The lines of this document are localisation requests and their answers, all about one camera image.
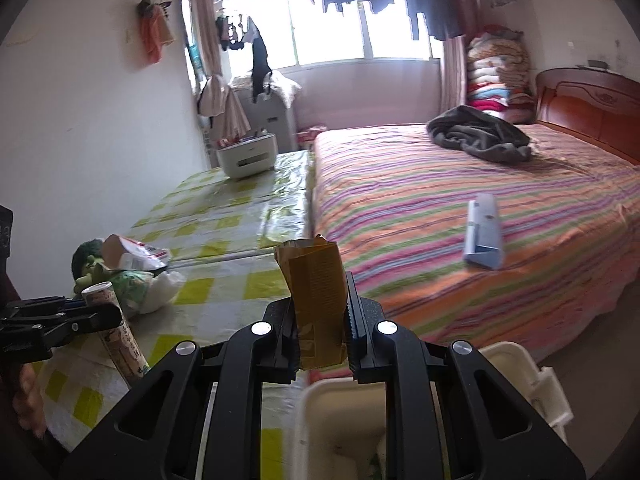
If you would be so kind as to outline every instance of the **window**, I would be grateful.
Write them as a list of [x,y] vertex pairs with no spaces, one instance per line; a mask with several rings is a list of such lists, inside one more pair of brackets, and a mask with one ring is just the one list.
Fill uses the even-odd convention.
[[[273,69],[344,59],[431,59],[442,56],[442,43],[430,38],[424,16],[418,15],[419,40],[411,37],[406,1],[394,0],[377,14],[369,2],[351,2],[338,12],[322,0],[224,0],[234,23],[251,16],[264,39]],[[253,65],[252,49],[229,50],[233,76]]]
[[184,25],[187,32],[187,42],[189,43],[189,45],[184,48],[184,57],[186,57],[187,59],[187,73],[189,74],[189,81],[191,82],[191,90],[195,93],[202,90],[204,81],[200,77],[201,74],[196,75],[196,70],[194,69],[193,65],[194,62],[198,62],[197,60],[192,59],[192,56],[195,58],[198,55],[198,49],[195,46],[196,42],[193,37],[193,22],[191,21],[190,0],[182,0],[182,17],[184,18]]

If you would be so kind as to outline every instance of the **wooden headboard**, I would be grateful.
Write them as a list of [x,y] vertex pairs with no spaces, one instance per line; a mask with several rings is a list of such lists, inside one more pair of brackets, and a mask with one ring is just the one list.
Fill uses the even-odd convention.
[[537,122],[640,164],[640,83],[581,68],[538,74]]

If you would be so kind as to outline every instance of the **dark gray blanket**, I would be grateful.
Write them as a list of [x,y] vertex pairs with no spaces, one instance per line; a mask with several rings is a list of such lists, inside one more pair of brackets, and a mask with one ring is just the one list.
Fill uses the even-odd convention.
[[471,106],[458,106],[427,124],[431,140],[443,148],[464,150],[491,162],[523,162],[531,158],[529,137],[497,117]]

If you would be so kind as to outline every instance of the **striped bedspread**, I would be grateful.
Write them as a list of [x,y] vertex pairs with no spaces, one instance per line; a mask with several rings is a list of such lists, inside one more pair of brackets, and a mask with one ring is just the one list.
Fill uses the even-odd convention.
[[[316,139],[316,232],[340,247],[361,295],[423,339],[524,345],[536,359],[612,310],[640,267],[640,168],[544,126],[532,161],[446,150],[423,125]],[[462,261],[468,200],[496,196],[501,270]]]

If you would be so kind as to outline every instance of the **red cloth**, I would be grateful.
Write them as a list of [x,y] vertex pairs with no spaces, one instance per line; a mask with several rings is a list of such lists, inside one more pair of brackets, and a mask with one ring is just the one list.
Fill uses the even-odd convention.
[[480,99],[477,101],[469,101],[469,106],[477,108],[478,110],[494,110],[496,112],[501,112],[508,108],[501,102],[498,102],[494,99]]

